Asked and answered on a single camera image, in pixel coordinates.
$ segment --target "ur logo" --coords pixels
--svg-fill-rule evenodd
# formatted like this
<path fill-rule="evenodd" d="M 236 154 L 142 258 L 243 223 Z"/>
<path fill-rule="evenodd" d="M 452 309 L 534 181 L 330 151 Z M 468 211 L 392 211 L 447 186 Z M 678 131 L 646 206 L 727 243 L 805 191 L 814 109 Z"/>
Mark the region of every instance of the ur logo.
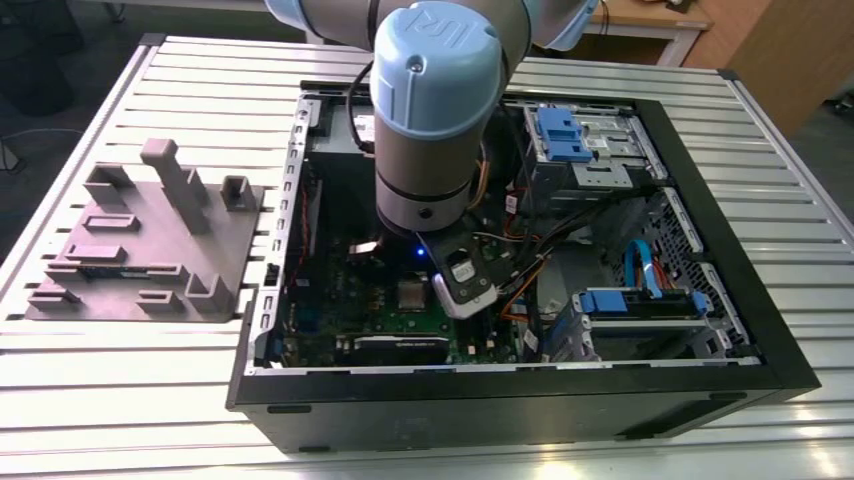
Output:
<path fill-rule="evenodd" d="M 427 10 L 422 10 L 406 30 L 412 30 L 424 37 L 435 38 L 448 48 L 458 47 L 467 34 L 470 25 L 450 18 L 436 18 Z"/>

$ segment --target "open computer tower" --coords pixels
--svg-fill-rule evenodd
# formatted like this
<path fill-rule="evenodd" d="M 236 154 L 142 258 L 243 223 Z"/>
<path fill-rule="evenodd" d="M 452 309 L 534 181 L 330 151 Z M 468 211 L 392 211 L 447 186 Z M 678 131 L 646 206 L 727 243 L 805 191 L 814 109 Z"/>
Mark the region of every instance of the open computer tower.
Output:
<path fill-rule="evenodd" d="M 418 239 L 378 218 L 346 90 L 303 85 L 228 391 L 283 451 L 670 437 L 819 386 L 658 102 L 505 96 L 464 221 L 509 280 L 494 306 L 455 319 Z M 574 220 L 517 296 L 526 206 L 534 238 Z"/>

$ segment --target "aluminum table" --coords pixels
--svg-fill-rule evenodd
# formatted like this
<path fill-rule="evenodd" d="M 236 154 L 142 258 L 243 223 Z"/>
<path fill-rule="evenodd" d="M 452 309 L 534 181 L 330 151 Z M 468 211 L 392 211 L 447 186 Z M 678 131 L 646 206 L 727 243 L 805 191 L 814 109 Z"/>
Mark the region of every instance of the aluminum table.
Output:
<path fill-rule="evenodd" d="M 670 440 L 286 456 L 226 389 L 240 322 L 35 322 L 27 298 L 59 252 L 96 162 L 152 179 L 174 138 L 206 183 L 274 188 L 302 80 L 350 81 L 346 47 L 147 36 L 0 268 L 0 475 L 135 478 L 817 478 L 854 475 L 854 229 L 741 82 L 715 71 L 527 60 L 511 91 L 663 103 L 823 387 Z M 244 284 L 274 228 L 262 213 Z M 250 290 L 240 295 L 238 312 Z"/>

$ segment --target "blue cable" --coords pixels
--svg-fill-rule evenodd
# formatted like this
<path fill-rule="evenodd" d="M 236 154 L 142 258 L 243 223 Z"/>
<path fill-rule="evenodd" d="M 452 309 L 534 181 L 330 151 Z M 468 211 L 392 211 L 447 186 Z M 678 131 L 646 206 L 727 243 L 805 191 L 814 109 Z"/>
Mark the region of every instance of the blue cable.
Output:
<path fill-rule="evenodd" d="M 655 281 L 655 269 L 653 267 L 653 252 L 650 251 L 650 245 L 639 239 L 629 242 L 629 248 L 626 248 L 626 255 L 623 256 L 623 264 L 626 267 L 626 286 L 635 286 L 635 252 L 641 254 L 646 288 L 650 291 L 653 298 L 662 298 L 662 290 L 658 288 L 658 282 Z"/>

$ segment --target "floor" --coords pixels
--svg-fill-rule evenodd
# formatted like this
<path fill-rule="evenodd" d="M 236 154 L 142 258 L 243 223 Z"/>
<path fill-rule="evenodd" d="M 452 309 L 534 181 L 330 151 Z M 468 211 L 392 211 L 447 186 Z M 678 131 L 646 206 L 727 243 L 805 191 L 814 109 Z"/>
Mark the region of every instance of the floor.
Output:
<path fill-rule="evenodd" d="M 302 33 L 251 12 L 128 6 L 127 20 L 114 24 L 100 4 L 72 3 L 87 47 L 64 56 L 60 64 L 75 92 L 75 104 L 43 118 L 19 115 L 0 99 L 0 136 L 33 128 L 84 130 L 143 33 L 227 37 L 254 40 L 300 41 Z M 0 173 L 0 261 L 5 258 L 29 216 L 39 206 L 78 135 L 70 132 L 33 133 L 11 139 L 9 147 L 25 159 L 27 168 L 11 176 Z M 841 118 L 822 108 L 791 139 L 810 169 L 839 207 L 854 218 L 854 119 Z"/>

